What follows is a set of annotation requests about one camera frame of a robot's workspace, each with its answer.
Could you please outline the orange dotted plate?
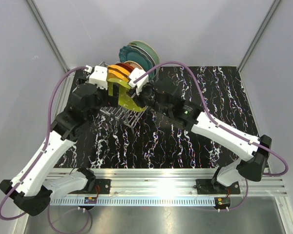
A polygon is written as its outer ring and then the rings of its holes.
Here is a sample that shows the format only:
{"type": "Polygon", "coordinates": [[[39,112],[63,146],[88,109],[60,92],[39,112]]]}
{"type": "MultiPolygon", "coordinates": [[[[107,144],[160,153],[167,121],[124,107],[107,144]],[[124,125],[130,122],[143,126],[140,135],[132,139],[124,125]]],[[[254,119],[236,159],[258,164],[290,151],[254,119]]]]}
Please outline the orange dotted plate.
{"type": "Polygon", "coordinates": [[[115,70],[108,69],[107,81],[118,83],[121,85],[127,85],[129,82],[129,79],[127,77],[125,77],[123,74],[121,74],[115,70]]]}

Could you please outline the cream plate with black flower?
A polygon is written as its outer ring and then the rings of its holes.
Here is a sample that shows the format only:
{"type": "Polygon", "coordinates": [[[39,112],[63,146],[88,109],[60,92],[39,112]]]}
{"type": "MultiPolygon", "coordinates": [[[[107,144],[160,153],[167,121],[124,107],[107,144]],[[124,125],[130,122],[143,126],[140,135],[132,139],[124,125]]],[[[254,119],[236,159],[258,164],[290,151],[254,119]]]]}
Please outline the cream plate with black flower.
{"type": "Polygon", "coordinates": [[[139,65],[138,63],[134,62],[134,61],[125,61],[125,64],[132,66],[133,68],[138,68],[143,70],[142,66],[139,65]]]}

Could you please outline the red brown scalloped plate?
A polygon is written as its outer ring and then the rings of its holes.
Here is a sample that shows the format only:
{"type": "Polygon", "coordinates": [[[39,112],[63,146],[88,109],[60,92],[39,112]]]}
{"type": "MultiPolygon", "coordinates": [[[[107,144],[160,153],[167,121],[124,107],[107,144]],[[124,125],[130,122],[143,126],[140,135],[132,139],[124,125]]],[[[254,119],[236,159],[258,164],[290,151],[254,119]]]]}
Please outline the red brown scalloped plate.
{"type": "Polygon", "coordinates": [[[116,63],[116,65],[126,69],[129,73],[131,73],[135,69],[133,66],[126,63],[116,63]]]}

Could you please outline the yellow dotted plate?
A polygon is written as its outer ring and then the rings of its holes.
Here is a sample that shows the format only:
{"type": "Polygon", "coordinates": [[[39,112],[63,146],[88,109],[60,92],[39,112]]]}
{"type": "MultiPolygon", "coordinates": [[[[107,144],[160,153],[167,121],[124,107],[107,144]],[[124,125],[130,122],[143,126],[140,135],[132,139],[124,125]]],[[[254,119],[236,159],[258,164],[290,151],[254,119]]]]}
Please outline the yellow dotted plate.
{"type": "Polygon", "coordinates": [[[129,77],[129,75],[130,75],[130,72],[127,69],[123,68],[122,66],[116,65],[116,64],[110,65],[107,68],[110,72],[114,72],[114,73],[117,72],[126,78],[129,77]]]}

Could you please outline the teal plate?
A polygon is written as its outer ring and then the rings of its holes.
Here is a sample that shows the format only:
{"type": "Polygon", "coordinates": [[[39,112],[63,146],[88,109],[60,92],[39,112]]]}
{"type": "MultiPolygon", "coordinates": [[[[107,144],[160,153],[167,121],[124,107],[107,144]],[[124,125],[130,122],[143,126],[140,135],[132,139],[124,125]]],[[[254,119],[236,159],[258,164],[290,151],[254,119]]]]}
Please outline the teal plate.
{"type": "Polygon", "coordinates": [[[156,64],[151,55],[138,46],[126,45],[119,50],[119,61],[133,61],[139,64],[145,71],[150,70],[156,64]]]}

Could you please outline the green floral plate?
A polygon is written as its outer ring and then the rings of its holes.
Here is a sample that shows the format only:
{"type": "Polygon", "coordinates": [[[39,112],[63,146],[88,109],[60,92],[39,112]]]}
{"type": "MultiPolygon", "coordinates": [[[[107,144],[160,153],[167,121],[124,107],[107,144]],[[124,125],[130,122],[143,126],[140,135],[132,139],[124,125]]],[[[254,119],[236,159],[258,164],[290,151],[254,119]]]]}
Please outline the green floral plate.
{"type": "Polygon", "coordinates": [[[128,43],[129,46],[134,46],[143,50],[148,56],[151,58],[153,65],[158,65],[160,63],[159,56],[155,52],[155,50],[149,46],[147,43],[140,40],[133,40],[128,43]]]}

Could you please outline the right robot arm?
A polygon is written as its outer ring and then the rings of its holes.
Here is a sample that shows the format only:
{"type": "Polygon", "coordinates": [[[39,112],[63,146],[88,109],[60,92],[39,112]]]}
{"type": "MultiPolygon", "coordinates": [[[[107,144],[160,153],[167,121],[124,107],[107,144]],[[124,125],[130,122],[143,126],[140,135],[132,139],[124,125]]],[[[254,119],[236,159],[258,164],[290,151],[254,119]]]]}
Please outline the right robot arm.
{"type": "Polygon", "coordinates": [[[246,179],[259,182],[269,157],[272,139],[248,135],[208,114],[199,105],[160,90],[146,81],[129,82],[128,95],[139,107],[149,107],[164,115],[174,127],[207,137],[238,156],[213,175],[209,188],[222,194],[233,183],[246,179]]]}

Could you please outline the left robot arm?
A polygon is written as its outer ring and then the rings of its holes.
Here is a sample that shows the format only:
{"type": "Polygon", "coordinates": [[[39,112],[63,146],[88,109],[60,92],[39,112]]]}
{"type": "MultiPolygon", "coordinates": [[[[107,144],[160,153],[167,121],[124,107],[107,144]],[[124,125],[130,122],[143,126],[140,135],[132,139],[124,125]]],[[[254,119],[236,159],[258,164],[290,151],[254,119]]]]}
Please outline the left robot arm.
{"type": "Polygon", "coordinates": [[[89,194],[95,189],[96,177],[87,168],[79,168],[71,175],[46,182],[45,179],[60,157],[71,148],[80,135],[89,127],[102,107],[116,106],[108,88],[83,83],[71,94],[71,100],[48,127],[42,148],[12,180],[3,180],[0,190],[6,198],[25,214],[36,216],[50,202],[70,192],[82,191],[89,194]]]}

